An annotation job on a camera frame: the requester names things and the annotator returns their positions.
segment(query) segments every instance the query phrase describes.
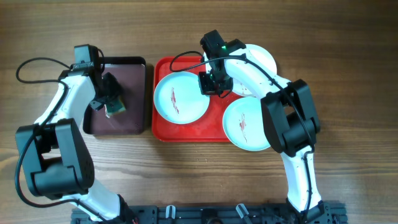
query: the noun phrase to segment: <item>tray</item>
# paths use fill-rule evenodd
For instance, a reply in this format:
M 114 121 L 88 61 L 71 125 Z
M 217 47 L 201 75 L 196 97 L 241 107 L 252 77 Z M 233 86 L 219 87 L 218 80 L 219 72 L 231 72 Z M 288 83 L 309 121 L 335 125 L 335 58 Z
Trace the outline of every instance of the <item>tray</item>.
M 154 91 L 162 78 L 172 73 L 169 69 L 173 57 L 165 57 L 157 62 L 154 75 Z M 180 57 L 173 63 L 174 69 L 181 69 L 200 63 L 200 57 Z M 198 75 L 205 71 L 205 66 L 193 68 L 188 72 Z M 154 136 L 165 142 L 229 142 L 223 130 L 225 109 L 233 101 L 241 98 L 235 93 L 226 98 L 210 96 L 210 104 L 206 113 L 190 124 L 173 124 L 161 117 L 153 106 L 152 132 Z
M 83 130 L 86 134 L 140 134 L 145 128 L 146 62 L 142 57 L 105 57 L 105 71 L 114 75 L 123 91 L 126 111 L 110 118 L 105 107 L 99 111 L 87 107 Z

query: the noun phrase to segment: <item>red tray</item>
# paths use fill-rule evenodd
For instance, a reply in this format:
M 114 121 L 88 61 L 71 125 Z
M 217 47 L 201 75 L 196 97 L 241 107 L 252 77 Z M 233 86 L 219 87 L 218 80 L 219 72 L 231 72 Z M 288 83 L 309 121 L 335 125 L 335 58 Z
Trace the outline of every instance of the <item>red tray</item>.
M 173 57 L 164 57 L 155 67 L 154 91 L 157 84 L 166 75 L 172 73 L 169 69 Z M 173 63 L 174 69 L 186 68 L 200 63 L 200 57 L 180 57 Z M 188 72 L 198 75 L 205 71 L 202 65 Z M 157 139 L 166 142 L 229 142 L 223 129 L 223 115 L 225 109 L 241 96 L 230 93 L 226 98 L 210 96 L 210 104 L 205 114 L 189 124 L 173 124 L 166 121 L 157 112 L 155 105 L 152 110 L 152 132 Z

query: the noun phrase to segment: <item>wooden table surface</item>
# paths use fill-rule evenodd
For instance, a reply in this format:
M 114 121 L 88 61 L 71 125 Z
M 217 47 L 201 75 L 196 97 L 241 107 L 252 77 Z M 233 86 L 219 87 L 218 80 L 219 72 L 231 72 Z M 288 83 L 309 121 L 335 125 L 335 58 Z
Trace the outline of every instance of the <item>wooden table surface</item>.
M 281 76 L 310 85 L 322 126 L 315 167 L 323 199 L 345 203 L 350 223 L 398 222 L 396 1 L 29 2 L 0 4 L 0 223 L 68 223 L 72 208 L 31 208 L 14 189 L 15 131 L 39 117 L 57 89 L 17 82 L 21 62 L 71 64 L 73 47 L 89 43 L 107 56 L 142 56 L 155 65 L 201 50 L 199 40 L 213 29 L 224 40 L 263 46 Z M 22 76 L 57 78 L 62 69 L 37 62 Z M 130 205 L 260 204 L 287 196 L 282 159 L 272 149 L 165 143 L 150 129 L 83 136 L 96 178 Z

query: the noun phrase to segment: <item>wood grain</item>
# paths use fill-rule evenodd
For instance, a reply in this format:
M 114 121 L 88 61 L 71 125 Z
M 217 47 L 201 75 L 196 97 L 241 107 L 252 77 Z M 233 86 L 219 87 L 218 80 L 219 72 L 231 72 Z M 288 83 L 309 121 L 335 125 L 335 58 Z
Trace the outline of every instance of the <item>wood grain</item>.
M 30 208 L 14 190 L 15 131 L 40 116 L 56 90 L 18 83 L 22 61 L 41 56 L 72 63 L 73 46 L 90 43 L 107 56 L 139 55 L 156 64 L 200 50 L 199 40 L 213 29 L 225 40 L 265 47 L 279 74 L 310 85 L 322 125 L 315 167 L 323 199 L 345 203 L 350 223 L 396 222 L 397 10 L 396 1 L 3 1 L 0 223 L 68 223 L 72 207 Z M 37 62 L 22 76 L 55 78 L 61 69 Z M 283 163 L 273 150 L 169 144 L 150 130 L 84 139 L 96 178 L 130 205 L 259 204 L 287 195 Z

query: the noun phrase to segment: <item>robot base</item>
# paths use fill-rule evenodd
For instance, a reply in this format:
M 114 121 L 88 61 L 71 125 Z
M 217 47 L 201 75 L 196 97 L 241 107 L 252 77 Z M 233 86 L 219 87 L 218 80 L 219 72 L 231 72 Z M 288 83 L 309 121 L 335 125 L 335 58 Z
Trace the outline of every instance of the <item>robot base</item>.
M 318 206 L 322 215 L 308 223 L 314 224 L 344 224 L 348 219 L 345 205 L 342 203 L 323 202 Z M 252 224 L 288 224 L 300 223 L 297 214 L 288 203 L 269 203 L 260 206 L 247 206 L 249 219 Z M 210 218 L 219 218 L 224 224 L 247 223 L 240 218 L 236 207 L 177 207 L 169 218 L 166 218 L 167 208 L 156 206 L 130 206 L 130 209 L 138 216 L 137 224 L 208 224 Z M 74 209 L 71 224 L 94 224 L 89 216 L 79 209 Z

